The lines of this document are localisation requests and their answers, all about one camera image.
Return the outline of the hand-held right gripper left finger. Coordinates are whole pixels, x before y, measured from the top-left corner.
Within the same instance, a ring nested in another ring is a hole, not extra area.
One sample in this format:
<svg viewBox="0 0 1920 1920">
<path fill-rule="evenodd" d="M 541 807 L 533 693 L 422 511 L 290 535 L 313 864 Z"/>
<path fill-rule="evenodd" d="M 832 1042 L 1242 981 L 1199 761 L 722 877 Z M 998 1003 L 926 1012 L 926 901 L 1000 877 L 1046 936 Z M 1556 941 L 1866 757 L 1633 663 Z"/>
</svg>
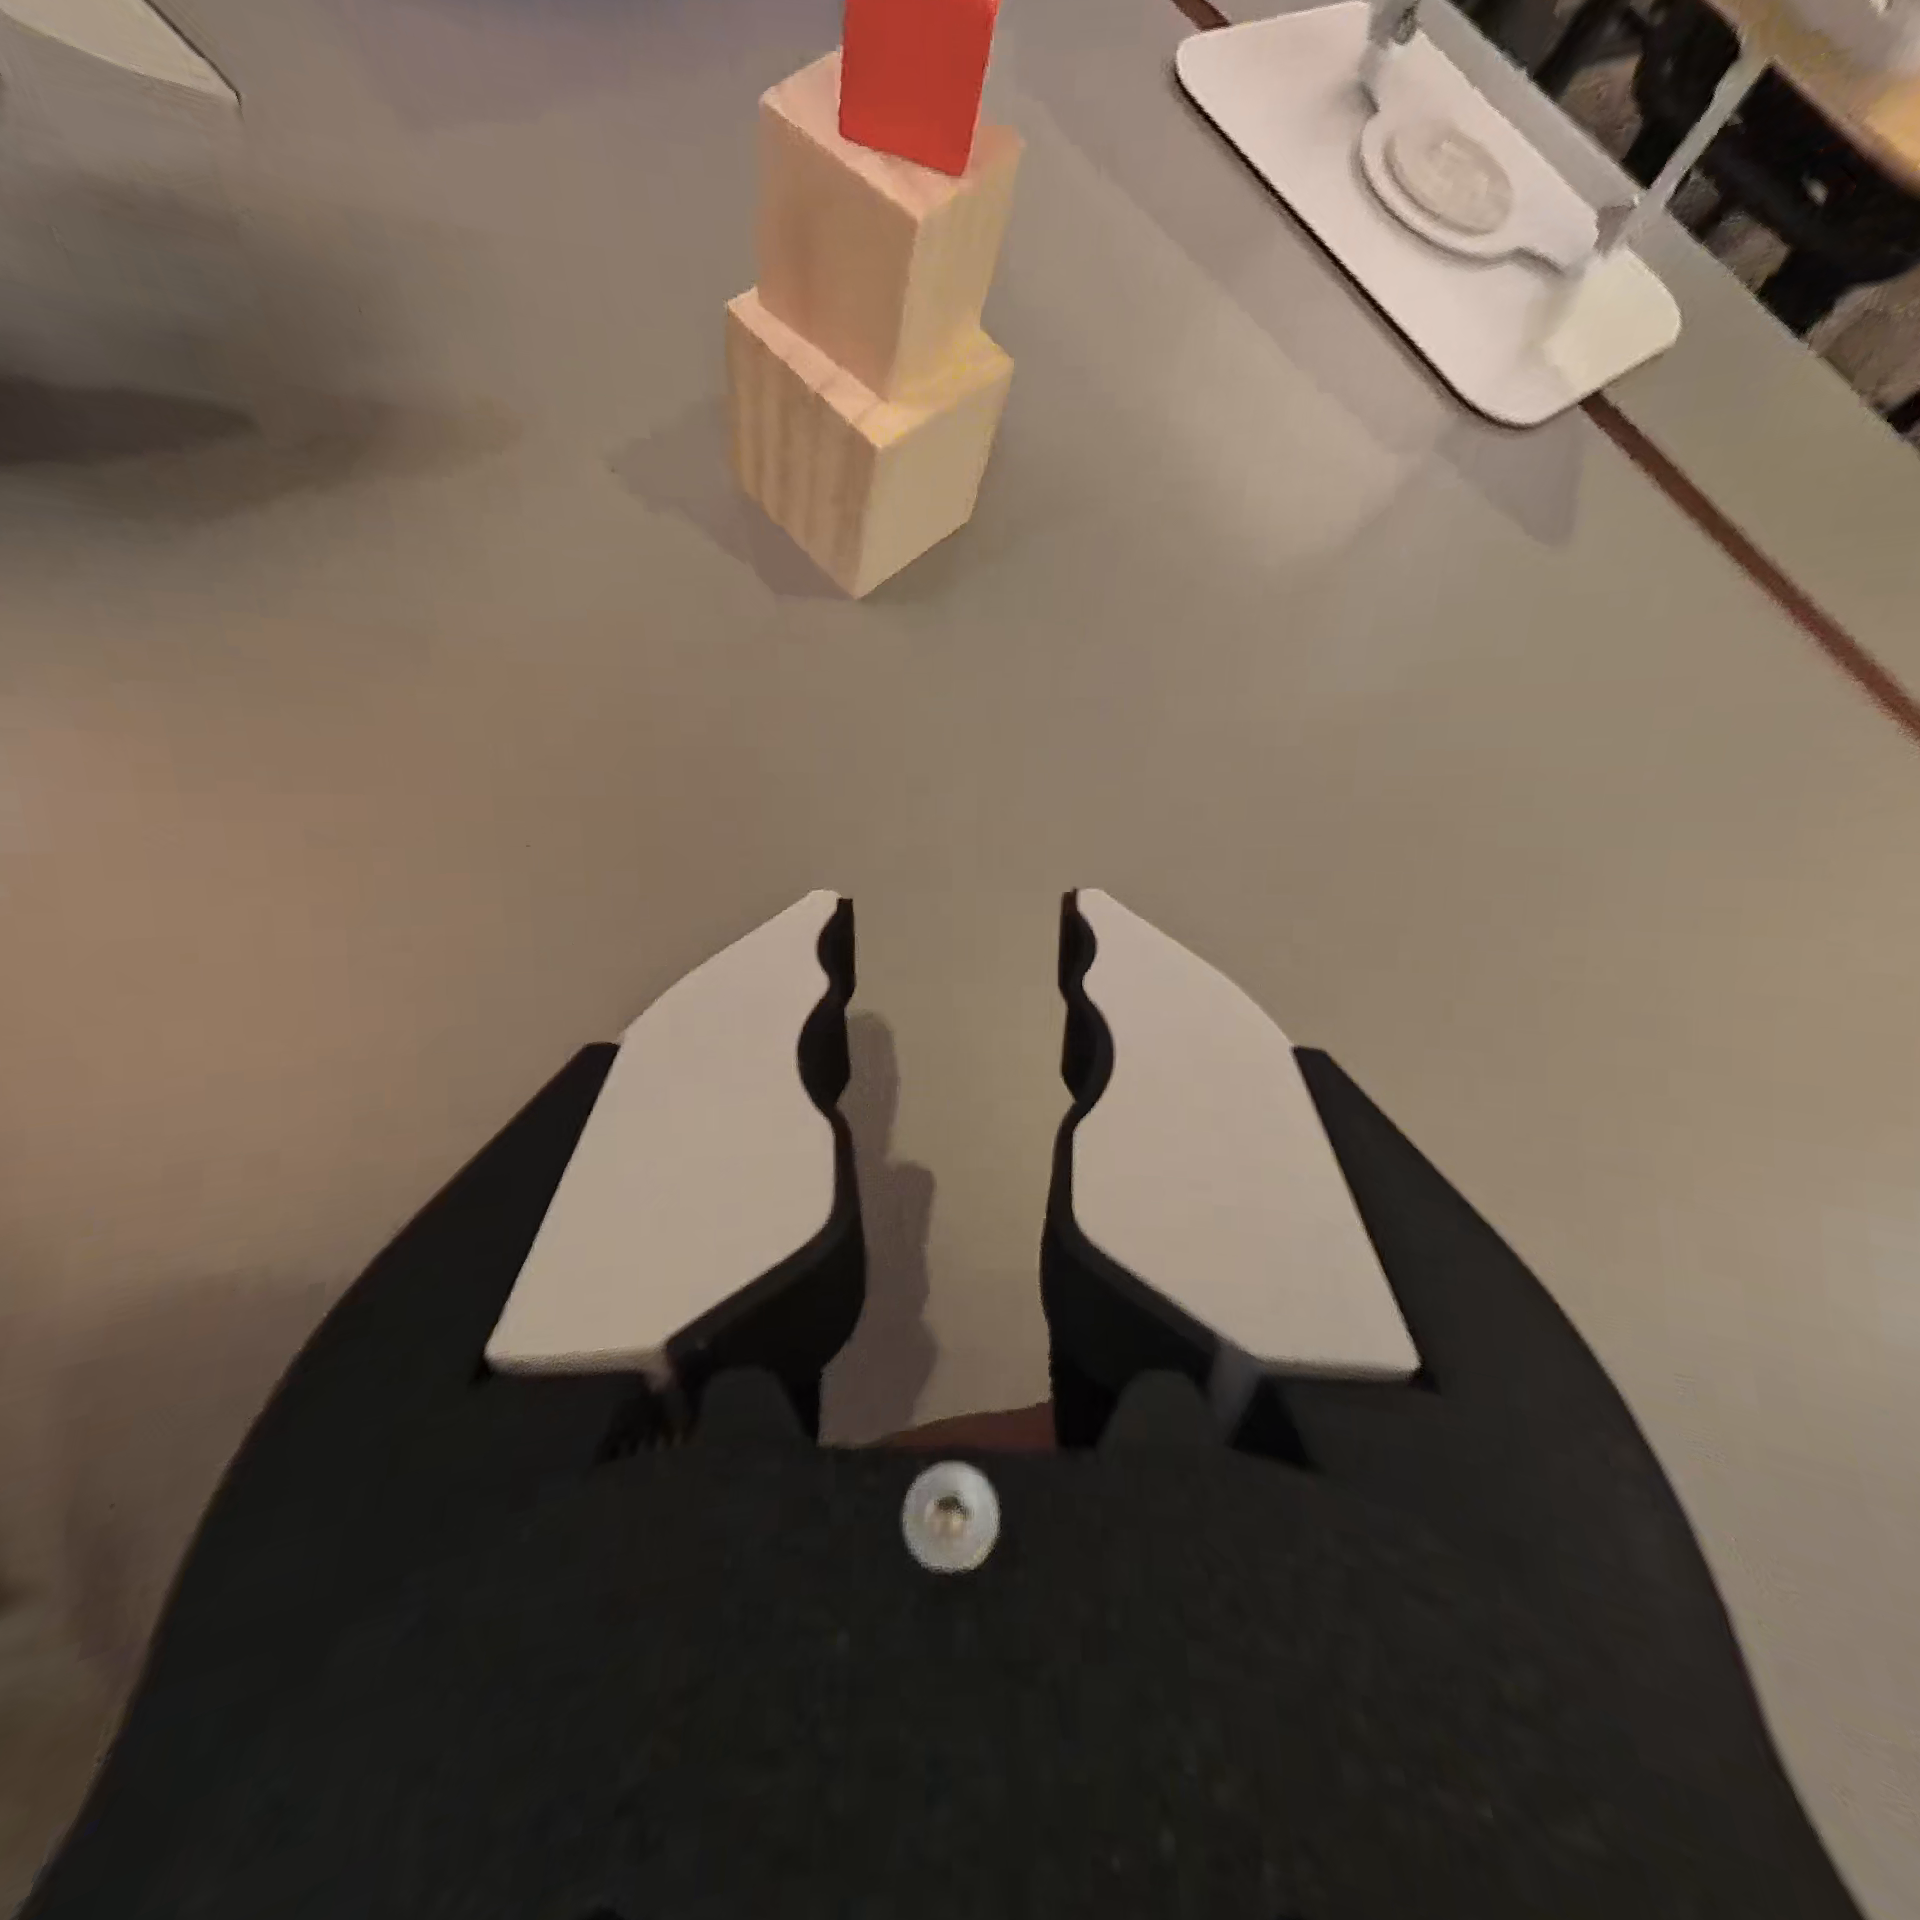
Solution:
<svg viewBox="0 0 1920 1920">
<path fill-rule="evenodd" d="M 858 913 L 809 893 L 615 1039 L 489 1373 L 822 1394 L 864 1315 L 851 993 Z"/>
</svg>

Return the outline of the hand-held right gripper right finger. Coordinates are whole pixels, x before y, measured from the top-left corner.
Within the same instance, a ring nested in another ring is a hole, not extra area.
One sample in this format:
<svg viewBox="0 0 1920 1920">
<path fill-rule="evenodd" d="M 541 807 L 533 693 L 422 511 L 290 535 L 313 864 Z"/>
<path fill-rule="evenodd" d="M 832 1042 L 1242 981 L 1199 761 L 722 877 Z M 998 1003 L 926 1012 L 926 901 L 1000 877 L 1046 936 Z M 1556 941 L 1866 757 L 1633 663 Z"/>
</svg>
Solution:
<svg viewBox="0 0 1920 1920">
<path fill-rule="evenodd" d="M 1283 1021 L 1112 893 L 1065 895 L 1057 993 L 1057 1360 L 1097 1394 L 1137 1373 L 1181 1373 L 1201 1399 L 1409 1382 L 1415 1340 Z"/>
</svg>

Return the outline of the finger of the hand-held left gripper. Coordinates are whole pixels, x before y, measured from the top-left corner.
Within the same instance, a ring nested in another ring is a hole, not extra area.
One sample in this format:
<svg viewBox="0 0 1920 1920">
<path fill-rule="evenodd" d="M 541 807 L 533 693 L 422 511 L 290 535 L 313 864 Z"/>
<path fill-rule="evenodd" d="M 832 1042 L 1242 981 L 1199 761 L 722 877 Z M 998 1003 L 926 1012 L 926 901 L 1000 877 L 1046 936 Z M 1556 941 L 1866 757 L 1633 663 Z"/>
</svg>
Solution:
<svg viewBox="0 0 1920 1920">
<path fill-rule="evenodd" d="M 240 114 L 227 71 L 155 0 L 9 0 L 9 85 Z"/>
</svg>

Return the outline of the large wooden cube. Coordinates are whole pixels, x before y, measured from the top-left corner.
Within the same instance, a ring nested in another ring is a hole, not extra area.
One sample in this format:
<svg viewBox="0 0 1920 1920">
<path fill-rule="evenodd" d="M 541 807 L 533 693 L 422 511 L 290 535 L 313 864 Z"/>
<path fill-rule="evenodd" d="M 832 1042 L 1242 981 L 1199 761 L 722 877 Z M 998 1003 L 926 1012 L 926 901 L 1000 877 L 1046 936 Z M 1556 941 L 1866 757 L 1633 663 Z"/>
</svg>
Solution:
<svg viewBox="0 0 1920 1920">
<path fill-rule="evenodd" d="M 867 595 L 974 514 L 1014 364 L 968 337 L 926 395 L 877 395 L 763 305 L 731 301 L 731 470 L 817 574 Z"/>
</svg>

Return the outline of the medium wooden cube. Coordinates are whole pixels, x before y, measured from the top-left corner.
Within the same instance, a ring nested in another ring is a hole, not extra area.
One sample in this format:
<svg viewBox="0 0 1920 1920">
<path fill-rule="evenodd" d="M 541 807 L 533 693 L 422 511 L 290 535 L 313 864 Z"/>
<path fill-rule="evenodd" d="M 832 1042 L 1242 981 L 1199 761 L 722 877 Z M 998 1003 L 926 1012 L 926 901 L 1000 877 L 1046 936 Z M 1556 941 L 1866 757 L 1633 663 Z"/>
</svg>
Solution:
<svg viewBox="0 0 1920 1920">
<path fill-rule="evenodd" d="M 1024 133 L 986 126 L 968 167 L 934 171 L 835 114 L 842 57 L 756 101 L 756 301 L 867 395 L 929 395 L 986 337 Z"/>
</svg>

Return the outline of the red wooden cube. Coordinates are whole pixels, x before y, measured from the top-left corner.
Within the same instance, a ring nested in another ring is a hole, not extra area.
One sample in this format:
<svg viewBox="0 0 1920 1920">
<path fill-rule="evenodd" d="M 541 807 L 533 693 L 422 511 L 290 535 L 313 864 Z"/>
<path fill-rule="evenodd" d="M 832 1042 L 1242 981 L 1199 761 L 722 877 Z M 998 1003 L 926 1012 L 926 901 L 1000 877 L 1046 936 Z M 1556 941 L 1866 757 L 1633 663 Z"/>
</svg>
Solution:
<svg viewBox="0 0 1920 1920">
<path fill-rule="evenodd" d="M 951 179 L 968 171 L 988 42 L 998 0 L 851 0 L 835 133 Z"/>
</svg>

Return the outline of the white folding stand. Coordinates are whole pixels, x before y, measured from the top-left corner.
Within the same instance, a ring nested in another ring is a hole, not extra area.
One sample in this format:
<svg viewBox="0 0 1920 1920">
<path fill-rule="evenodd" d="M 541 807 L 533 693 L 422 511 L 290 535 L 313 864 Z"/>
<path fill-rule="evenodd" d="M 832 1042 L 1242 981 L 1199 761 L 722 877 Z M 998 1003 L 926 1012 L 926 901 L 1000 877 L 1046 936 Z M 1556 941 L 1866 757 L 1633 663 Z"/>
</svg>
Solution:
<svg viewBox="0 0 1920 1920">
<path fill-rule="evenodd" d="M 1677 348 L 1677 301 L 1433 42 L 1428 4 L 1189 35 L 1181 101 L 1488 420 L 1548 427 Z"/>
</svg>

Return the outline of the black office chair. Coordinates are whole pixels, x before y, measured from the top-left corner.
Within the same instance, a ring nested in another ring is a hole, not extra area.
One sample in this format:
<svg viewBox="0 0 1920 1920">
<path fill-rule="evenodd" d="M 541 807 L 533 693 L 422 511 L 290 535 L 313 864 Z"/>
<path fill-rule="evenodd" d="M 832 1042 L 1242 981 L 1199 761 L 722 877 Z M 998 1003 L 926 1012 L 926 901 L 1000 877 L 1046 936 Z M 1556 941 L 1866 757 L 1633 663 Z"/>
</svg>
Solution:
<svg viewBox="0 0 1920 1920">
<path fill-rule="evenodd" d="M 1624 171 L 1657 179 L 1673 146 L 1714 104 L 1734 64 L 1734 22 L 1697 0 L 1586 0 L 1555 4 L 1556 35 L 1535 63 L 1540 93 L 1567 93 L 1606 57 L 1633 57 L 1633 146 Z M 1823 120 L 1790 83 L 1762 71 L 1734 120 L 1705 143 L 1695 171 L 1714 186 L 1697 238 L 1749 215 L 1783 257 L 1762 283 L 1762 305 L 1802 344 L 1859 285 L 1889 285 L 1920 258 L 1920 199 L 1876 159 L 1842 120 Z"/>
</svg>

